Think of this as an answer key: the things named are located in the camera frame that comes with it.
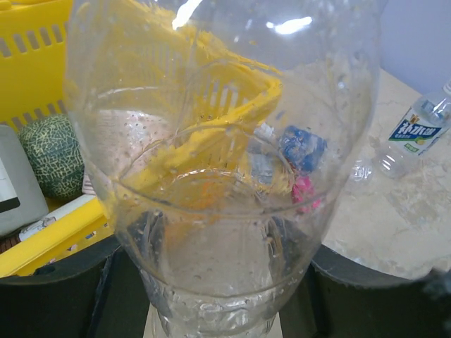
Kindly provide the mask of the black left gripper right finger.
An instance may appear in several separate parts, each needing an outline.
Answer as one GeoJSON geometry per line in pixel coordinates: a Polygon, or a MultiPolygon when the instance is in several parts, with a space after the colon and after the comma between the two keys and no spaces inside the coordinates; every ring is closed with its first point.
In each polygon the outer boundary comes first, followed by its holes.
{"type": "Polygon", "coordinates": [[[450,273],[406,280],[321,246],[279,316],[283,337],[449,337],[450,273]]]}

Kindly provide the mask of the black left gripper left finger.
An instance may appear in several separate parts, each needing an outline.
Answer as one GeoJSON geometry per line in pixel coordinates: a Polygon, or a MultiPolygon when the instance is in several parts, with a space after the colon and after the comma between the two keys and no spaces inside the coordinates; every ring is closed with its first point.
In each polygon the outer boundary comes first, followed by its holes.
{"type": "Polygon", "coordinates": [[[2,337],[143,337],[148,310],[138,269],[114,243],[1,279],[2,337]]]}

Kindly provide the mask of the clear bottle blue label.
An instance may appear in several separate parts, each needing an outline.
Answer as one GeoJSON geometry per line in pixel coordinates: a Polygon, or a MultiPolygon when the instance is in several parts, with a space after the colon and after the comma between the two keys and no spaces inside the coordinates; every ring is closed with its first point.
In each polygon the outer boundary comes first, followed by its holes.
{"type": "Polygon", "coordinates": [[[324,138],[294,125],[287,126],[281,136],[266,123],[254,133],[267,141],[275,141],[288,163],[301,173],[312,173],[317,169],[328,146],[324,138]]]}

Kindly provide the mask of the clear unlabelled plastic bottle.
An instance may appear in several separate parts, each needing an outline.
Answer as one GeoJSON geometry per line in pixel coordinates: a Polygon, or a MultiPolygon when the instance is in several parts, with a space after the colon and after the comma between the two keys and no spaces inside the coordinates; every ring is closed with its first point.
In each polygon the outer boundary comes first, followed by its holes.
{"type": "Polygon", "coordinates": [[[98,201],[138,267],[161,337],[265,337],[321,245],[371,122],[378,89],[375,1],[136,1],[173,13],[282,85],[263,119],[213,124],[195,105],[204,76],[187,54],[152,82],[155,31],[130,1],[75,1],[65,76],[68,114],[98,201]],[[312,173],[275,141],[294,125],[327,141],[312,173]],[[292,186],[307,176],[299,214],[292,186]]]}

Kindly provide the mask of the clear bottle white green label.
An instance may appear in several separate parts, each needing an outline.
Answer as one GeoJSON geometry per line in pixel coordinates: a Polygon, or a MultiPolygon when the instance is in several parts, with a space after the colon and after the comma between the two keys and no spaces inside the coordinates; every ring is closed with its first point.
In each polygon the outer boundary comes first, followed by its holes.
{"type": "Polygon", "coordinates": [[[392,179],[413,171],[419,159],[450,129],[450,82],[420,96],[389,134],[375,161],[392,179]]]}

